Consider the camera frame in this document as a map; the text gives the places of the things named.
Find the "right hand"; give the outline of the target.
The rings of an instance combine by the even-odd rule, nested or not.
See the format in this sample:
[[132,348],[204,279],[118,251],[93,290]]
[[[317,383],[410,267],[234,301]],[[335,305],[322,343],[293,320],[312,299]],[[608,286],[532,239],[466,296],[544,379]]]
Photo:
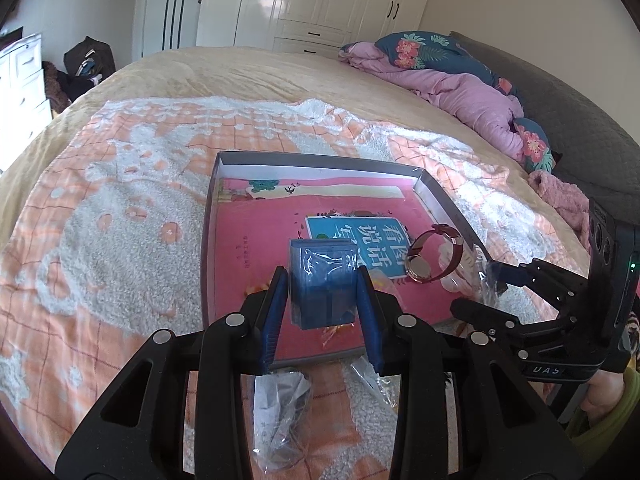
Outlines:
[[592,426],[610,414],[620,403],[625,391],[623,374],[598,370],[588,382],[580,409],[587,414]]

